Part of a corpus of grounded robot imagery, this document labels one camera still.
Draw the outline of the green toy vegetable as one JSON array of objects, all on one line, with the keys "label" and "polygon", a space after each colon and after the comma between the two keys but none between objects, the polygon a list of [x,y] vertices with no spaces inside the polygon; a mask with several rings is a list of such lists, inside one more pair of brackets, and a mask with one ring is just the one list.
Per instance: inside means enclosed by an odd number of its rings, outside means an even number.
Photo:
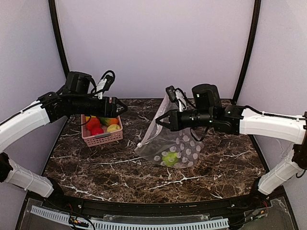
[{"label": "green toy vegetable", "polygon": [[99,118],[101,125],[103,126],[110,126],[113,124],[112,118],[108,118],[108,117],[100,117]]}]

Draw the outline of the clear zip top bag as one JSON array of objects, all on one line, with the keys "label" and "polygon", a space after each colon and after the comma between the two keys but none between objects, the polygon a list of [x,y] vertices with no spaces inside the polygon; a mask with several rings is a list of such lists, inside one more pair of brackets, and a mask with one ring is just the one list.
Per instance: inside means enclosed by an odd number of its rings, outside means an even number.
[{"label": "clear zip top bag", "polygon": [[155,122],[157,117],[176,108],[177,106],[170,102],[168,96],[165,96],[143,140],[137,144],[135,152],[145,160],[159,165],[161,165],[163,151],[177,152],[179,161],[172,168],[184,169],[197,164],[204,144],[196,141],[188,128],[171,132]]}]

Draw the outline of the light green toy lettuce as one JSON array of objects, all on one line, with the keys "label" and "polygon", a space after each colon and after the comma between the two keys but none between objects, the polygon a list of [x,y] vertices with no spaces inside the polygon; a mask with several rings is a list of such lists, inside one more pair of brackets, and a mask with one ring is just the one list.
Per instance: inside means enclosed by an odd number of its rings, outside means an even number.
[{"label": "light green toy lettuce", "polygon": [[179,158],[177,157],[177,152],[162,152],[162,161],[161,165],[166,167],[173,167],[176,163],[178,163]]}]

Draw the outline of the red toy food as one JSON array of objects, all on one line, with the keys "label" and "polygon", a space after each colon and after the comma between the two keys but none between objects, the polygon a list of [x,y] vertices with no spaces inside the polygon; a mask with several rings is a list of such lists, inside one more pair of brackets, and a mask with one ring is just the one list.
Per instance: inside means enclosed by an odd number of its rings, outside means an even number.
[{"label": "red toy food", "polygon": [[95,127],[91,130],[92,136],[96,136],[96,135],[100,135],[100,134],[104,134],[104,130],[100,127]]}]

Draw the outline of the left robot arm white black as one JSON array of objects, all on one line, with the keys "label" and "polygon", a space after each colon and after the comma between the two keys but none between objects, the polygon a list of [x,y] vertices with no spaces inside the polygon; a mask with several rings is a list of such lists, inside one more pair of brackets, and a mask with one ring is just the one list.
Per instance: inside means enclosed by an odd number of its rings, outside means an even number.
[{"label": "left robot arm white black", "polygon": [[116,97],[105,97],[115,81],[115,73],[106,71],[96,83],[89,74],[71,71],[57,92],[48,92],[0,124],[0,181],[31,191],[44,198],[62,196],[56,181],[40,176],[13,161],[4,152],[28,133],[71,115],[95,115],[115,118],[128,107]]}]

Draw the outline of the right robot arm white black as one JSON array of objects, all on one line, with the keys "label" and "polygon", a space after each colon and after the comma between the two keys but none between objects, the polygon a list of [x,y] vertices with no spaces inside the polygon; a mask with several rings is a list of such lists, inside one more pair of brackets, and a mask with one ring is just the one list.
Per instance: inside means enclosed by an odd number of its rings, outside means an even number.
[{"label": "right robot arm white black", "polygon": [[251,106],[222,106],[218,88],[200,84],[192,88],[192,110],[179,108],[156,118],[170,131],[205,127],[232,135],[259,135],[292,142],[293,149],[272,170],[256,181],[256,190],[271,194],[291,177],[307,169],[307,116],[260,112]]}]

